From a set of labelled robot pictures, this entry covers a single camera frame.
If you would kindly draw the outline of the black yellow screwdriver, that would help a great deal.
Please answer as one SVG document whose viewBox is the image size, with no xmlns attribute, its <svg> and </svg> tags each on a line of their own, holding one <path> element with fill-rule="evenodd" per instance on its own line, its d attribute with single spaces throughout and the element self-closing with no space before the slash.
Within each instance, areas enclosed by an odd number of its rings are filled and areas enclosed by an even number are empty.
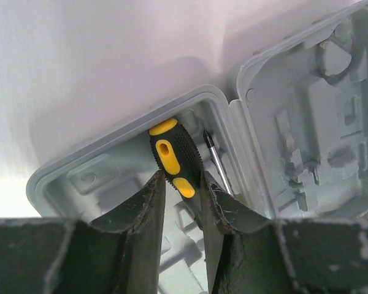
<svg viewBox="0 0 368 294">
<path fill-rule="evenodd" d="M 213 141 L 213 138 L 210 134 L 209 131 L 207 130 L 204 130 L 203 131 L 203 138 L 204 138 L 204 141 L 209 149 L 209 152 L 210 152 L 210 155 L 211 155 L 211 158 L 212 158 L 212 161 L 217 169 L 217 172 L 221 178 L 221 181 L 223 183 L 223 186 L 226 190 L 226 192 L 229 194 L 229 195 L 233 195 L 233 190 L 232 190 L 232 187 L 229 183 L 229 180 L 228 180 L 228 177 L 227 177 L 227 174 L 226 174 L 226 170 L 224 168 L 224 165 L 220 159 L 220 156 L 218 154 L 218 151 L 215 147 L 215 143 Z"/>
<path fill-rule="evenodd" d="M 185 205 L 202 222 L 201 173 L 204 169 L 197 146 L 188 131 L 175 118 L 148 130 L 155 161 L 167 181 L 179 192 Z"/>
</svg>

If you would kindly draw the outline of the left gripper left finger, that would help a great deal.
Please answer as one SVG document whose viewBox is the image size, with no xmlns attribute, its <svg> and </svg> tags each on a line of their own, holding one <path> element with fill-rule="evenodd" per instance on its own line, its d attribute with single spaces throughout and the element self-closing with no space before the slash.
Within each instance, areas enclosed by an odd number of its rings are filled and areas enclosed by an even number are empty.
<svg viewBox="0 0 368 294">
<path fill-rule="evenodd" d="M 0 218 L 0 293 L 156 293 L 166 182 L 92 222 Z"/>
</svg>

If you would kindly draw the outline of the grey plastic tool case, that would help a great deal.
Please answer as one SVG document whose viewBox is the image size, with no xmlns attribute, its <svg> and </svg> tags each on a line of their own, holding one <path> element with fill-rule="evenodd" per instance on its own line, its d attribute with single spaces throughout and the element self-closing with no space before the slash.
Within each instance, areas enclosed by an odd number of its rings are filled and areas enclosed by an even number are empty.
<svg viewBox="0 0 368 294">
<path fill-rule="evenodd" d="M 200 86 L 40 168 L 27 183 L 28 200 L 44 217 L 89 223 L 108 213 L 164 173 L 148 130 L 169 118 L 195 142 L 202 173 L 226 192 L 203 138 L 210 132 L 231 196 L 258 214 L 368 218 L 368 1 L 236 65 L 228 94 Z M 203 221 L 164 178 L 156 293 L 210 293 Z"/>
</svg>

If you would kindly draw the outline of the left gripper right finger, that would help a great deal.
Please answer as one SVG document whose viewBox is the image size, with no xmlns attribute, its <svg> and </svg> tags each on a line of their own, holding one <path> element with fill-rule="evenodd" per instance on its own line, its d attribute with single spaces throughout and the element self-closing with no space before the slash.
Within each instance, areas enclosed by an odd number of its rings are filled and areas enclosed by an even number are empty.
<svg viewBox="0 0 368 294">
<path fill-rule="evenodd" d="M 201 175 L 210 293 L 368 293 L 368 218 L 268 219 Z"/>
</svg>

